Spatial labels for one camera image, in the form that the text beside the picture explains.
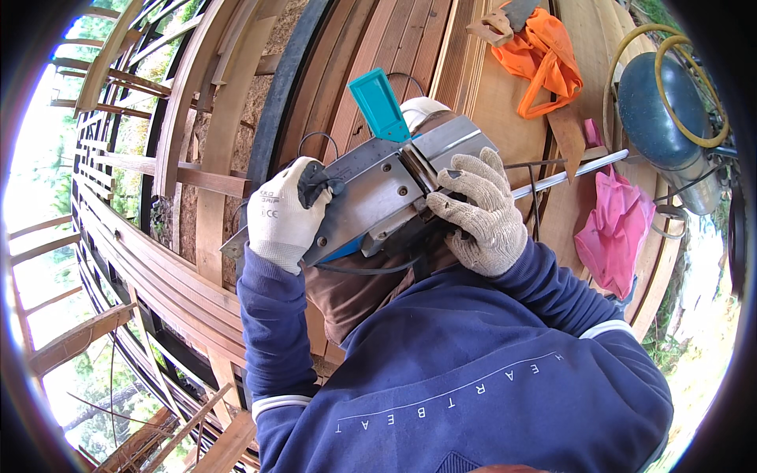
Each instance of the orange plastic bag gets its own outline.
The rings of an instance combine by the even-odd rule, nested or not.
[[[526,120],[569,104],[584,86],[565,26],[543,8],[536,7],[523,30],[491,52],[513,76],[531,80],[518,105],[518,115]],[[557,101],[531,107],[542,86],[555,92]]]

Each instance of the white cap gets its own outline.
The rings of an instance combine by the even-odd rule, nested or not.
[[[415,132],[428,115],[443,110],[451,111],[447,105],[428,97],[411,98],[400,105],[400,110],[411,133]]]

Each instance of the navy blue sweatshirt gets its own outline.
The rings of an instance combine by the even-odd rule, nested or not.
[[[457,264],[413,285],[347,337],[323,387],[304,277],[245,257],[263,471],[636,471],[666,437],[665,378],[622,314],[543,244],[529,240],[497,279]]]

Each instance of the sawdust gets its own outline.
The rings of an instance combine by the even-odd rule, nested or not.
[[[276,21],[271,36],[268,39],[263,55],[279,54],[284,51],[289,36],[294,29],[294,25],[300,19],[302,10],[307,5],[307,0],[290,0],[284,9],[284,13]],[[234,144],[234,154],[232,157],[232,169],[246,172],[250,161],[250,152],[255,139],[255,129],[260,120],[260,114],[266,102],[268,89],[273,81],[272,76],[255,77],[250,85],[247,94],[245,110],[242,113],[242,121],[250,123],[252,128],[240,126],[237,131],[236,141]],[[212,115],[207,113],[198,113],[195,121],[194,134],[198,137],[198,159],[202,162],[205,139],[207,137],[208,126]],[[190,156],[188,161],[192,161],[192,145],[189,147]],[[237,231],[239,224],[239,205],[241,199],[227,197],[224,207],[223,217],[223,239],[230,238]],[[193,264],[197,263],[195,255],[195,234],[197,230],[197,188],[184,185],[182,187],[181,213],[179,218],[179,254]],[[223,281],[229,285],[234,285],[235,264],[229,258],[223,258]]]

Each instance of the white pipe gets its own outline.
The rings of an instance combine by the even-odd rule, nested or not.
[[[607,156],[591,161],[590,163],[580,165],[578,169],[575,171],[575,175],[580,176],[581,174],[590,173],[591,171],[598,170],[602,166],[607,166],[608,164],[614,163],[616,161],[620,161],[621,159],[627,156],[628,156],[627,149],[622,149],[618,151],[617,153],[608,154]],[[568,173],[565,171],[562,171],[561,173],[555,174],[554,176],[550,176],[546,179],[536,181],[536,192],[543,191],[546,188],[552,187],[555,184],[559,184],[560,182],[564,182],[567,180],[568,180]],[[512,191],[512,197],[515,200],[518,200],[521,197],[530,195],[530,193],[531,193],[531,184],[528,184]]]

